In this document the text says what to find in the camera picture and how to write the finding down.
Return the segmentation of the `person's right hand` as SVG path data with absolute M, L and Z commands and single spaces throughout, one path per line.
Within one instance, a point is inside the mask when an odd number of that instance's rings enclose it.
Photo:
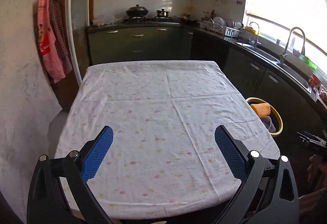
M 322 174 L 326 175 L 326 159 L 320 155 L 310 157 L 311 164 L 308 168 L 308 182 L 311 190 L 315 189 Z

